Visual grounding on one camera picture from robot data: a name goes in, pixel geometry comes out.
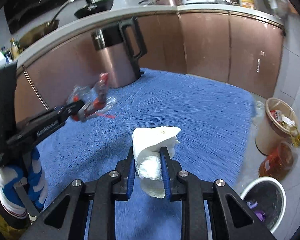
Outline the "blue gloved left hand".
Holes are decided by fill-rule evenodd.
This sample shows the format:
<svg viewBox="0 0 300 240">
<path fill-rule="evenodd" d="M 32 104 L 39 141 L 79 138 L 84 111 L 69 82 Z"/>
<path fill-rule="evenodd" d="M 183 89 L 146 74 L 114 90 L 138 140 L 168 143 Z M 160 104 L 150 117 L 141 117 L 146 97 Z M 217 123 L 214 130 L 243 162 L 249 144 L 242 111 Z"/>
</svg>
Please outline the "blue gloved left hand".
<svg viewBox="0 0 300 240">
<path fill-rule="evenodd" d="M 27 174 L 15 165 L 0 168 L 0 202 L 9 215 L 22 219 L 28 215 L 28 211 L 17 194 L 18 188 L 25 190 L 37 211 L 40 212 L 43 209 L 48 186 L 37 148 L 31 151 L 31 162 L 27 168 Z"/>
</svg>

